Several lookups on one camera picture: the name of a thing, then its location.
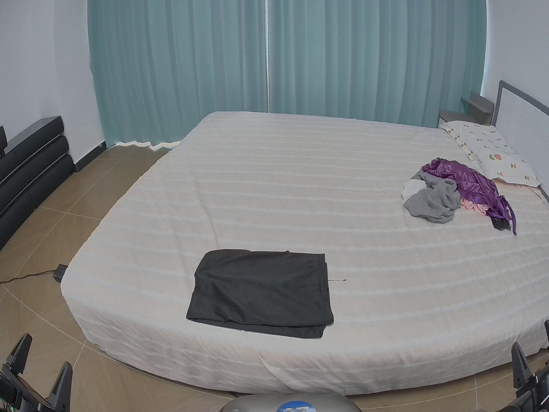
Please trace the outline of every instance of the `wall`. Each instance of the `wall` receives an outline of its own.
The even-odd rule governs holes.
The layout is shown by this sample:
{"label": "wall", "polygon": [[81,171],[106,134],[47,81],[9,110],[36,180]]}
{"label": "wall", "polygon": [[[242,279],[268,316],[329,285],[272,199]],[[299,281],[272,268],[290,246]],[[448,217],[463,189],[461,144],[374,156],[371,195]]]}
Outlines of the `wall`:
{"label": "wall", "polygon": [[104,140],[89,70],[87,0],[0,0],[0,106],[8,139],[61,115],[74,161]]}
{"label": "wall", "polygon": [[482,94],[494,103],[500,80],[549,106],[549,0],[487,0]]}

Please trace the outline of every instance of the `white headboard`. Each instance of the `white headboard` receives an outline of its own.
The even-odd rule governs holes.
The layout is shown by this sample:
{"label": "white headboard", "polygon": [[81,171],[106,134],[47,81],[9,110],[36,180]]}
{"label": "white headboard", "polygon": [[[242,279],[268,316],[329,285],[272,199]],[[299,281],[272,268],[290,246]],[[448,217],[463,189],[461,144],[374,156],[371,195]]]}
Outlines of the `white headboard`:
{"label": "white headboard", "polygon": [[534,168],[541,187],[549,192],[549,108],[500,81],[492,125]]}

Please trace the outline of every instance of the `blue sticker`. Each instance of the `blue sticker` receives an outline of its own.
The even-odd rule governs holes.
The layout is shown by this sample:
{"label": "blue sticker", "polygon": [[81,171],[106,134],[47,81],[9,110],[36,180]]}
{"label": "blue sticker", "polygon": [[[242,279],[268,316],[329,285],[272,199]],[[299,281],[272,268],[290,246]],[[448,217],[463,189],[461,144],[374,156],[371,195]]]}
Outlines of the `blue sticker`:
{"label": "blue sticker", "polygon": [[300,401],[284,403],[276,412],[316,412],[311,404]]}

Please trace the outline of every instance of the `bed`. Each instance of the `bed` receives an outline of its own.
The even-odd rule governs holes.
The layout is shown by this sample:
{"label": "bed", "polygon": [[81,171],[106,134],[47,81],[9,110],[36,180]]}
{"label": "bed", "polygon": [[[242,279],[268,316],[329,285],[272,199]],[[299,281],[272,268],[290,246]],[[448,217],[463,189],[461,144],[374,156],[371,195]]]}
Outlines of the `bed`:
{"label": "bed", "polygon": [[[532,103],[502,90],[496,126],[530,120],[515,113]],[[444,225],[412,217],[402,184],[436,157],[471,166],[439,129],[212,113],[113,206],[70,263],[63,296],[113,358],[236,392],[432,385],[509,361],[515,340],[537,352],[549,317],[546,202],[498,183],[516,237],[472,211]],[[326,253],[333,325],[303,340],[186,320],[196,266],[221,248]]]}

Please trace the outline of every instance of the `pillow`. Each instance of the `pillow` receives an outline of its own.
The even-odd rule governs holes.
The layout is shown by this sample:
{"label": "pillow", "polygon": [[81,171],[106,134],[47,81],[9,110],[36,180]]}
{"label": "pillow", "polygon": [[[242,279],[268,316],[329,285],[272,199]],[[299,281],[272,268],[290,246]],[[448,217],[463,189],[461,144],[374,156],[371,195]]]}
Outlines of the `pillow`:
{"label": "pillow", "polygon": [[455,120],[441,124],[440,128],[453,137],[477,171],[487,178],[533,187],[540,185],[534,169],[509,146],[496,127]]}

